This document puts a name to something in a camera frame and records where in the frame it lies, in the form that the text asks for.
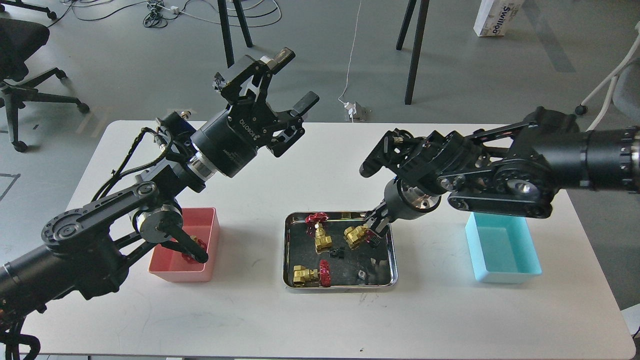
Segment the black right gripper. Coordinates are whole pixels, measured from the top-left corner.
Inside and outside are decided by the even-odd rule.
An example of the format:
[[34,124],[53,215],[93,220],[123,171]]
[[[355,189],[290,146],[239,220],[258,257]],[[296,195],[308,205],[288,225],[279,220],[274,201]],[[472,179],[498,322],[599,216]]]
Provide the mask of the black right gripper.
[[[368,228],[377,237],[384,237],[389,230],[389,224],[398,218],[401,210],[401,201],[399,198],[383,199],[377,207],[365,213],[363,225]],[[380,267],[379,260],[370,258],[370,267],[378,269]],[[358,284],[368,284],[370,274],[363,269],[359,269],[357,273]]]

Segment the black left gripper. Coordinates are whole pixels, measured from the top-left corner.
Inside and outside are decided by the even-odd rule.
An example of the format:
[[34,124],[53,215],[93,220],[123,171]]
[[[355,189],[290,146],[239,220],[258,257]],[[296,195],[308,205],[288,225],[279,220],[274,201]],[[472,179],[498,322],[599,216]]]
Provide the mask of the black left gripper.
[[233,178],[266,146],[279,158],[304,134],[304,116],[320,100],[309,91],[288,111],[274,112],[270,105],[240,102],[247,81],[276,75],[296,54],[288,47],[274,56],[250,55],[238,59],[231,67],[214,75],[213,87],[229,104],[216,118],[202,125],[191,137],[192,143],[218,172]]

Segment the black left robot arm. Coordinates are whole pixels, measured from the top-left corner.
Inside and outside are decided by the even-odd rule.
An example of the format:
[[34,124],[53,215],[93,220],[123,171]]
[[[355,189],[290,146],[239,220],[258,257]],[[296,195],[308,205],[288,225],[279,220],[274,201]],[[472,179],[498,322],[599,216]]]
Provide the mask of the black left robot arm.
[[151,133],[161,148],[153,161],[130,169],[135,184],[110,194],[122,168],[80,208],[50,219],[42,246],[1,267],[1,342],[5,358],[18,360],[19,346],[33,360],[41,342],[21,332],[25,317],[45,312],[47,303],[78,291],[86,300],[118,292],[130,268],[157,245],[189,255],[200,264],[209,257],[183,230],[176,196],[187,188],[201,192],[216,173],[234,177],[261,147],[281,157],[304,134],[306,112],[319,96],[310,91],[292,109],[273,111],[266,102],[272,77],[295,53],[284,47],[274,57],[245,55],[214,76],[226,109],[199,129],[187,114],[172,112]]

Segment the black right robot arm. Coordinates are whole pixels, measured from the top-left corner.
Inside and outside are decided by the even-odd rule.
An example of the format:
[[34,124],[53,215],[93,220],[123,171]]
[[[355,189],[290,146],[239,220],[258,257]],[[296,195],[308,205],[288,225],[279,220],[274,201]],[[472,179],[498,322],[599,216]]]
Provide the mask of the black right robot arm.
[[639,127],[579,130],[576,116],[537,107],[522,121],[463,136],[389,130],[365,158],[368,178],[394,173],[364,226],[382,237],[399,219],[429,214],[448,194],[465,212],[546,219],[561,189],[639,192]]

